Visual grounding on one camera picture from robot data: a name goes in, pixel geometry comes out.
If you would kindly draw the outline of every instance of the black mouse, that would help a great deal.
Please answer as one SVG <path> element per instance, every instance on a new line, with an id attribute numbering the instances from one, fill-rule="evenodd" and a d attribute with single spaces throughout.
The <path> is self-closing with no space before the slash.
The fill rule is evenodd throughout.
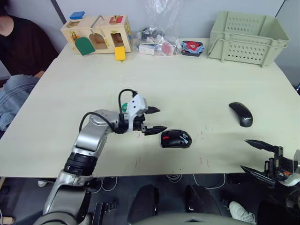
<path id="1" fill-rule="evenodd" d="M 186 149 L 192 144 L 192 138 L 182 130 L 168 130 L 161 134 L 161 147 Z"/>
<path id="2" fill-rule="evenodd" d="M 248 128 L 252 126 L 253 116 L 247 107 L 245 107 L 241 102 L 232 102 L 229 104 L 229 107 L 237 114 L 242 127 Z"/>

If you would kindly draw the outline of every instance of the table surface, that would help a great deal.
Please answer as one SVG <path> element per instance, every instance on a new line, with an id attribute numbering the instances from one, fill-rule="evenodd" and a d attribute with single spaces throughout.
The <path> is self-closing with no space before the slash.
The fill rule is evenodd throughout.
<path id="1" fill-rule="evenodd" d="M 208 46 L 208 39 L 194 40 Z M 300 99 L 275 63 L 266 68 L 221 63 L 208 59 L 207 50 L 200 57 L 132 52 L 119 62 L 114 54 L 74 55 L 67 45 L 0 140 L 0 176 L 57 177 L 82 116 L 118 111 L 124 88 L 137 90 L 161 110 L 146 115 L 146 125 L 186 130 L 193 142 L 188 149 L 163 149 L 160 135 L 111 134 L 95 176 L 239 173 L 240 165 L 263 170 L 273 154 L 245 139 L 281 145 L 288 158 L 300 148 Z M 248 107 L 251 127 L 239 125 L 231 102 Z"/>

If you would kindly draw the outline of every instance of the wooden toy house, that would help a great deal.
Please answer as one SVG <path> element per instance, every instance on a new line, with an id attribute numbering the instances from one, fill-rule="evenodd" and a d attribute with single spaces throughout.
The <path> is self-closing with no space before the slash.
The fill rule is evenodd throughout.
<path id="1" fill-rule="evenodd" d="M 132 36 L 126 15 L 86 16 L 70 20 L 60 29 L 77 54 L 131 52 Z"/>

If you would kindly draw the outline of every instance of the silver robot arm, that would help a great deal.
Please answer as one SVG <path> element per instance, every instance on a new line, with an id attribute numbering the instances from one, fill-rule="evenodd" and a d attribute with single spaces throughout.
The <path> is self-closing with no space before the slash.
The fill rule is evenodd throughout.
<path id="1" fill-rule="evenodd" d="M 158 134 L 166 129 L 163 126 L 147 128 L 144 113 L 156 113 L 155 107 L 148 107 L 145 99 L 133 92 L 126 113 L 97 110 L 90 115 L 88 124 L 79 132 L 72 152 L 59 173 L 46 201 L 43 216 L 34 225 L 67 224 L 76 225 L 87 214 L 91 193 L 88 186 L 93 179 L 93 171 L 112 133 L 123 134 L 140 130 L 145 135 Z"/>

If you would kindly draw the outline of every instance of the clear plastic bag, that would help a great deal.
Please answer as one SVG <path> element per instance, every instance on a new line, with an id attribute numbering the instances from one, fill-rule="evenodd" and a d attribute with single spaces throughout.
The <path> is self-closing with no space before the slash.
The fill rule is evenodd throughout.
<path id="1" fill-rule="evenodd" d="M 150 25 L 137 34 L 137 50 L 150 55 L 174 55 L 181 51 L 178 14 L 182 0 L 146 0 Z"/>

